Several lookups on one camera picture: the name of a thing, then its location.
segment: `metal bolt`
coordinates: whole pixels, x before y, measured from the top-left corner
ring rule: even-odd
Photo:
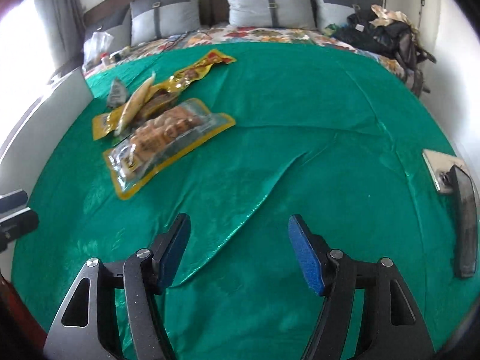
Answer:
[[[334,259],[339,260],[343,257],[343,252],[338,249],[332,249],[330,251],[330,256],[332,256]]]
[[[148,257],[150,255],[150,251],[148,249],[140,249],[137,252],[137,257],[139,259],[144,259],[145,257]]]
[[[392,259],[388,258],[388,257],[383,257],[380,262],[382,263],[383,266],[386,266],[387,268],[390,268],[391,266],[393,266],[393,261]]]
[[[94,266],[97,266],[100,260],[97,257],[92,257],[87,260],[87,266],[90,268],[93,268]]]

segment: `yellow package edge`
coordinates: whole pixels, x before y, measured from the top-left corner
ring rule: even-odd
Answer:
[[[143,103],[144,104],[148,103],[150,101],[150,99],[153,97],[153,95],[155,95],[155,93],[157,93],[160,89],[167,89],[167,90],[169,90],[169,92],[183,92],[185,89],[187,89],[189,87],[189,85],[187,85],[185,88],[178,88],[177,90],[176,90],[176,88],[171,87],[171,85],[172,85],[172,82],[170,81],[171,77],[173,77],[174,75],[176,75],[180,72],[186,71],[186,70],[191,69],[191,68],[193,68],[193,69],[201,68],[201,69],[204,69],[202,71],[202,73],[200,73],[197,78],[192,79],[191,82],[195,82],[195,81],[199,81],[199,80],[203,79],[210,72],[210,69],[212,68],[212,66],[215,65],[216,63],[212,63],[212,64],[209,64],[207,66],[201,66],[201,67],[196,67],[195,65],[200,63],[202,60],[207,59],[208,56],[211,53],[216,54],[217,56],[219,56],[222,59],[229,59],[230,61],[228,61],[228,62],[223,61],[227,65],[231,64],[232,62],[237,62],[237,60],[234,57],[226,55],[223,52],[219,51],[218,49],[212,49],[207,54],[205,54],[201,59],[199,59],[198,61],[192,63],[191,65],[189,65],[187,67],[184,67],[182,69],[177,70],[175,73],[173,73],[172,76],[168,77],[167,79],[163,80],[162,82],[159,82],[158,84],[152,85],[150,87],[150,89],[148,90],[147,95],[145,96],[145,99],[144,99]],[[105,112],[103,114],[97,115],[92,119],[93,140],[99,140],[101,138],[104,138],[109,133],[111,133],[112,131],[114,131],[117,128],[119,119],[120,119],[120,117],[123,113],[123,108],[125,107],[125,105],[126,105],[126,103],[122,104],[120,107],[115,108],[114,110],[112,110],[110,112]]]
[[[208,107],[200,100],[198,100],[198,103],[208,112],[210,110]],[[112,169],[110,160],[109,160],[109,153],[111,152],[111,149],[106,150],[103,152],[103,158],[105,160],[105,163],[107,167],[110,170],[110,177],[112,179],[113,186],[115,188],[115,192],[117,193],[117,196],[120,198],[120,200],[128,200],[130,199],[135,193],[137,193],[140,188],[142,188],[146,183],[148,183],[157,173],[165,169],[166,167],[172,165],[174,162],[178,161],[181,159],[181,157],[186,156],[189,152],[195,150],[197,147],[200,145],[204,144],[207,142],[209,139],[212,139],[215,137],[215,135],[219,135],[221,132],[227,130],[228,128],[234,126],[236,124],[236,121],[234,120],[233,117],[231,117],[228,114],[224,114],[222,112],[218,113],[219,115],[222,115],[225,117],[227,120],[227,123],[223,124],[222,126],[219,126],[215,130],[212,130],[205,134],[203,137],[198,138],[195,142],[192,142],[190,145],[184,147],[182,150],[180,150],[177,154],[171,156],[169,159],[166,159],[164,162],[157,164],[150,172],[148,172],[145,176],[143,176],[135,185],[132,186],[128,191],[123,192],[121,186],[118,183],[117,180],[117,173]]]

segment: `pillow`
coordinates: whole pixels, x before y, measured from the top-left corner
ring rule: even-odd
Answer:
[[[335,31],[347,25],[347,17],[355,13],[354,5],[369,9],[373,4],[382,5],[381,0],[315,0],[317,4],[317,28],[319,31]]]
[[[228,0],[229,22],[236,27],[314,30],[310,0]]]
[[[85,30],[85,44],[83,45],[84,50],[88,42],[90,42],[92,39],[92,35],[95,31],[108,32],[113,36],[112,44],[108,49],[109,54],[113,54],[114,52],[119,51],[126,46],[130,46],[130,6],[126,5],[112,15],[104,17],[104,19],[89,26]]]
[[[136,0],[131,7],[131,45],[200,27],[198,0]]]

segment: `floral bedsheet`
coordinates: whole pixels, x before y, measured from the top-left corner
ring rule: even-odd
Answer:
[[[188,34],[174,35],[166,39],[155,40],[154,42],[150,42],[134,49],[128,58],[117,64],[111,64],[107,67],[104,67],[103,65],[97,66],[91,71],[88,71],[85,74],[85,77],[88,78],[114,66],[135,61],[136,59],[144,58],[146,56],[160,54],[167,50],[183,49],[204,44],[238,42],[280,42],[316,44],[320,47],[332,47],[372,58],[402,81],[407,81],[409,75],[409,72],[405,72],[402,66],[400,66],[400,64],[394,59],[388,59],[382,55],[356,49],[347,43],[340,42],[334,38],[329,38],[316,31],[295,30],[291,28],[238,28],[231,25],[224,25],[215,26],[213,28],[203,28]]]

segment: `green fabric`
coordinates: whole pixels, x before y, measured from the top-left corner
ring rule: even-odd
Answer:
[[[48,329],[82,264],[125,259],[165,231],[179,212],[192,233],[173,286],[160,302],[180,359],[299,359],[322,298],[303,280],[287,236],[302,214],[315,233],[350,257],[391,257],[408,283],[436,347],[480,289],[480,276],[453,277],[453,210],[437,195],[422,149],[452,154],[426,109],[377,62],[313,45],[235,43],[217,48],[238,62],[195,82],[198,97],[237,126],[156,175],[122,202],[93,142],[118,76],[130,92],[213,46],[166,52],[90,80],[95,100],[58,145],[32,194],[40,226],[22,238],[14,284]],[[118,294],[125,354],[133,358]],[[344,358],[362,308],[355,299]]]

